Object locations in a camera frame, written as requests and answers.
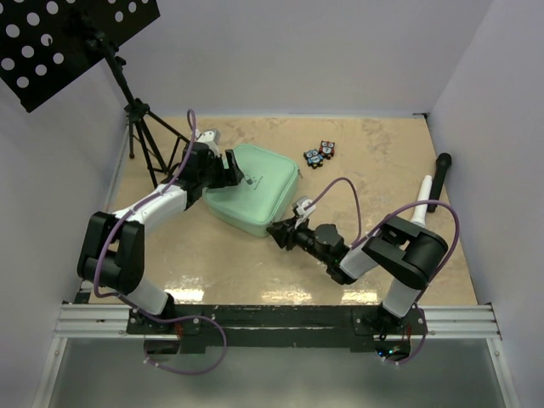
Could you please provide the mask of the black microphone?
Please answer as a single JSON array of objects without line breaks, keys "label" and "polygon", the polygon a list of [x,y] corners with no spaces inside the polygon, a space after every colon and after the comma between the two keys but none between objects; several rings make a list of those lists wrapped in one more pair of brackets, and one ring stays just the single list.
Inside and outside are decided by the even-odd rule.
[{"label": "black microphone", "polygon": [[438,201],[443,189],[445,178],[452,164],[452,157],[449,153],[440,153],[435,161],[435,174],[429,193],[429,200]]}]

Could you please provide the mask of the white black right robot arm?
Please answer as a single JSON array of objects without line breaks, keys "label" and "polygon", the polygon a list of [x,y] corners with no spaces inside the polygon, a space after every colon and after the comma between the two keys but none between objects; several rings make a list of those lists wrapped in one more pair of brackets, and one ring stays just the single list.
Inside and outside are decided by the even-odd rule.
[{"label": "white black right robot arm", "polygon": [[315,229],[309,222],[289,218],[267,228],[279,248],[294,247],[326,266],[326,273],[340,285],[351,285],[377,266],[394,280],[382,301],[378,322],[387,333],[396,334],[409,323],[408,312],[423,293],[448,251],[445,240],[434,232],[399,217],[386,221],[378,232],[350,248],[334,224]]}]

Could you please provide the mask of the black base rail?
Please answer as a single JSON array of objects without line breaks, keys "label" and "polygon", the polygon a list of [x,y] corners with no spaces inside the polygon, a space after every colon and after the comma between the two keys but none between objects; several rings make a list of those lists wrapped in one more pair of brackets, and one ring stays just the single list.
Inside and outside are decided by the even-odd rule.
[{"label": "black base rail", "polygon": [[158,323],[131,309],[127,333],[141,335],[154,353],[202,354],[211,347],[347,349],[355,353],[410,349],[410,339],[427,333],[417,309],[397,319],[378,305],[270,306],[178,304],[178,323]]}]

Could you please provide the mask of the mint green medicine case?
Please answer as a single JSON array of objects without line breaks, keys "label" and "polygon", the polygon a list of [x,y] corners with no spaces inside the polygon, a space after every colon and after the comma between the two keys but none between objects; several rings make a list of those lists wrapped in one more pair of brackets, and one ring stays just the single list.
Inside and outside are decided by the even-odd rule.
[{"label": "mint green medicine case", "polygon": [[253,144],[239,144],[234,153],[243,180],[237,186],[207,190],[204,200],[220,220],[264,238],[297,192],[299,167],[294,160]]}]

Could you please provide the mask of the black music stand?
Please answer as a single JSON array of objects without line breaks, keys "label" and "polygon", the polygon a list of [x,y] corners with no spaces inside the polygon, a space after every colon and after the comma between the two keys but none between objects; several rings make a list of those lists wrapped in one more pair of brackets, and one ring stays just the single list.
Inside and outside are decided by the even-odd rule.
[{"label": "black music stand", "polygon": [[129,136],[139,141],[150,176],[169,177],[177,166],[164,161],[146,120],[170,130],[178,142],[187,138],[133,95],[119,54],[159,16],[155,1],[3,1],[1,78],[32,112],[104,61],[127,101]]}]

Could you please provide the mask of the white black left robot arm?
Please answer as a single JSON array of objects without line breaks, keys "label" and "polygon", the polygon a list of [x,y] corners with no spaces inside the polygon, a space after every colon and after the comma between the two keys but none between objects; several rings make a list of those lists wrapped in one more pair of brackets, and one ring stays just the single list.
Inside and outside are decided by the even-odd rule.
[{"label": "white black left robot arm", "polygon": [[233,150],[216,153],[209,142],[184,149],[173,174],[146,197],[114,213],[89,219],[77,263],[80,278],[93,284],[98,298],[117,297],[147,312],[157,333],[170,332],[176,313],[173,299],[144,277],[145,238],[171,217],[188,210],[205,190],[237,186],[244,179]]}]

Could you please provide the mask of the blue owl number block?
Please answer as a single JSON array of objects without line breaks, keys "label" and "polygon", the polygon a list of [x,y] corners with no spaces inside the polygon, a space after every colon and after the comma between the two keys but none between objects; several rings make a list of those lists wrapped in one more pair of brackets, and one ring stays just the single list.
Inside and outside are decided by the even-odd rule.
[{"label": "blue owl number block", "polygon": [[313,169],[323,166],[324,157],[317,149],[307,150],[303,153],[307,165]]}]

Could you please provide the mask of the white microphone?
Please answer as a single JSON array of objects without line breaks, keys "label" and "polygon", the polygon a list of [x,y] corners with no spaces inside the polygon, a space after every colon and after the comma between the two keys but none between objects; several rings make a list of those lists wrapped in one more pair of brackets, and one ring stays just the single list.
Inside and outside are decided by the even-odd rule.
[{"label": "white microphone", "polygon": [[433,184],[433,177],[431,175],[425,175],[418,192],[417,201],[423,201],[423,204],[414,207],[414,212],[411,217],[411,222],[422,228],[426,227],[426,214],[428,204],[425,203],[430,197],[430,192]]}]

